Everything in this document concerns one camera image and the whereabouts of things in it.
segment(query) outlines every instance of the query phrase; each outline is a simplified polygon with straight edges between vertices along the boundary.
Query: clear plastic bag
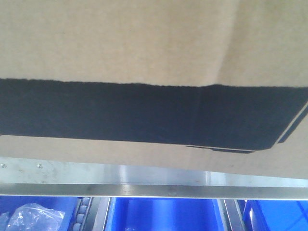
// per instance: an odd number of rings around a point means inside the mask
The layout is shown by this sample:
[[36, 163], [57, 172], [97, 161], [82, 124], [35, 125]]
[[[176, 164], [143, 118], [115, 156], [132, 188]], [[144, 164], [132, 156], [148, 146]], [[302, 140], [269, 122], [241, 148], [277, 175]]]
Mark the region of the clear plastic bag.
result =
[[5, 231], [6, 225], [9, 221], [9, 213], [0, 214], [0, 231]]
[[5, 231], [58, 231], [64, 212], [26, 204], [12, 215]]

